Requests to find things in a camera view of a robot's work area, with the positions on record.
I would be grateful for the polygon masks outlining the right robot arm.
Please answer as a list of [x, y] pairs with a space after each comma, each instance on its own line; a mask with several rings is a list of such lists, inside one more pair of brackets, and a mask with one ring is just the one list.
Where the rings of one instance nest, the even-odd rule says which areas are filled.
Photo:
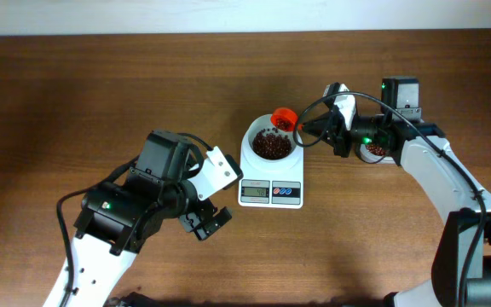
[[430, 279], [388, 294], [383, 304], [491, 306], [491, 193], [459, 161], [445, 133], [423, 121], [415, 77], [382, 80], [381, 96], [367, 97], [379, 105], [379, 115], [359, 115], [355, 100], [360, 95], [344, 84], [328, 85], [311, 104], [325, 105], [326, 113], [309, 119], [302, 112], [293, 132], [327, 143], [340, 157], [360, 145], [382, 148], [419, 184], [441, 217], [444, 230]]

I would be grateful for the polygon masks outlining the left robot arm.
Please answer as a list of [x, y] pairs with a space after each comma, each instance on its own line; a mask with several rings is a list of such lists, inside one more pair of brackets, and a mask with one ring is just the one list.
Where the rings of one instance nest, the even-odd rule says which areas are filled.
[[91, 187], [77, 191], [81, 212], [73, 235], [56, 204], [66, 261], [47, 306], [102, 306], [163, 221], [176, 219], [207, 240], [232, 215], [210, 197], [243, 177], [234, 158], [188, 133], [154, 130], [138, 156]]

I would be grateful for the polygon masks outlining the clear plastic bean container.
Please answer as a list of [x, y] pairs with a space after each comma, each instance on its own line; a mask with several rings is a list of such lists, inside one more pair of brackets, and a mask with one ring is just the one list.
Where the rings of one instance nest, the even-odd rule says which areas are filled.
[[356, 150], [356, 152], [359, 154], [359, 157], [361, 160], [368, 164], [386, 164], [386, 165], [393, 165], [395, 162], [394, 160], [386, 154], [385, 156], [375, 156], [371, 153], [369, 153], [366, 149], [367, 144], [361, 144], [360, 147]]

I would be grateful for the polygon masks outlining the red beans in bowl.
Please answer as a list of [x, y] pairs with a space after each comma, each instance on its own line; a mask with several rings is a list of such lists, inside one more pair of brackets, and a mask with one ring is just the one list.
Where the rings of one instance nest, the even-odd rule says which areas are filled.
[[263, 159], [277, 160], [287, 157], [292, 151], [292, 143], [287, 135], [277, 128], [260, 130], [251, 143], [253, 152]]

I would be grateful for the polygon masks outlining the orange measuring scoop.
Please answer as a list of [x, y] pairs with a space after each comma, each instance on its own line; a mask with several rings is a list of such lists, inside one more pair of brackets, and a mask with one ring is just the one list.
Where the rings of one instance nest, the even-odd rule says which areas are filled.
[[297, 120], [297, 114], [287, 107], [276, 108], [270, 117], [271, 124], [285, 132], [293, 132]]

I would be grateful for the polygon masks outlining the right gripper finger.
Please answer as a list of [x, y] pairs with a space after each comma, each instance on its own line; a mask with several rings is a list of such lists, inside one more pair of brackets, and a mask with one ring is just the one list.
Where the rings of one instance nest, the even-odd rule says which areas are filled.
[[334, 112], [325, 112], [322, 115], [306, 120], [301, 124], [301, 130], [326, 130], [332, 125]]
[[300, 129], [300, 136], [304, 143], [313, 143], [315, 141], [324, 143], [334, 143], [334, 129], [329, 126], [325, 129], [323, 126], [307, 126], [303, 125]]

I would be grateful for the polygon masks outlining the white round bowl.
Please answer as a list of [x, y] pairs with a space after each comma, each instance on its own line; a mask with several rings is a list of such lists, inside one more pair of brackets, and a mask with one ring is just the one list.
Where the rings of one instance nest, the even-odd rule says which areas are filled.
[[253, 141], [253, 138], [255, 135], [262, 129], [271, 129], [271, 128], [276, 128], [274, 127], [271, 122], [270, 122], [270, 114], [263, 115], [257, 119], [255, 119], [249, 129], [247, 130], [244, 139], [242, 141], [241, 149], [244, 152], [245, 156], [252, 157], [253, 159], [259, 159], [261, 161], [266, 161], [266, 162], [282, 162], [284, 159], [294, 159], [298, 155], [298, 149], [296, 143], [293, 141], [292, 138], [292, 133], [291, 132], [285, 132], [283, 130], [279, 130], [278, 132], [282, 135], [287, 135], [289, 139], [291, 140], [292, 143], [292, 151], [291, 153], [283, 158], [283, 159], [277, 159], [277, 160], [270, 160], [270, 159], [263, 159], [260, 156], [256, 155], [253, 152], [251, 143]]

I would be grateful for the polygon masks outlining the white digital kitchen scale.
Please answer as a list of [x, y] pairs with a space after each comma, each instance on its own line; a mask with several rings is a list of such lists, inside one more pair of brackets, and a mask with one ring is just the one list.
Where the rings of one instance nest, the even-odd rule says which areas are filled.
[[238, 202], [241, 206], [300, 209], [303, 204], [303, 149], [294, 159], [266, 162], [245, 156], [241, 149]]

